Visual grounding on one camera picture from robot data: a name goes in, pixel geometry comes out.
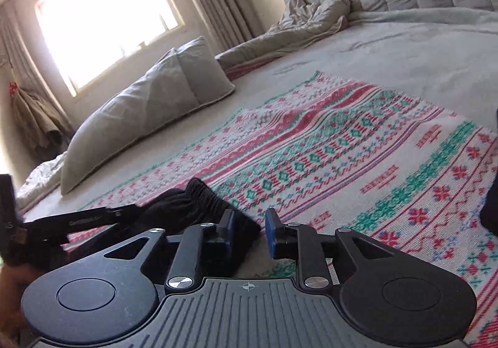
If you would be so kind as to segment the person's hand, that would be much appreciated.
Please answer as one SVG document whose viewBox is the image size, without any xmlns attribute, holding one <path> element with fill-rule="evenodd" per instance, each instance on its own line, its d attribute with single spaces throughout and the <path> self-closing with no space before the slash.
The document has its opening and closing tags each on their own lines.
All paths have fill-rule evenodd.
<svg viewBox="0 0 498 348">
<path fill-rule="evenodd" d="M 18 347 L 19 332 L 25 327 L 20 308 L 22 295 L 43 274 L 28 264 L 1 268 L 1 347 Z"/>
</svg>

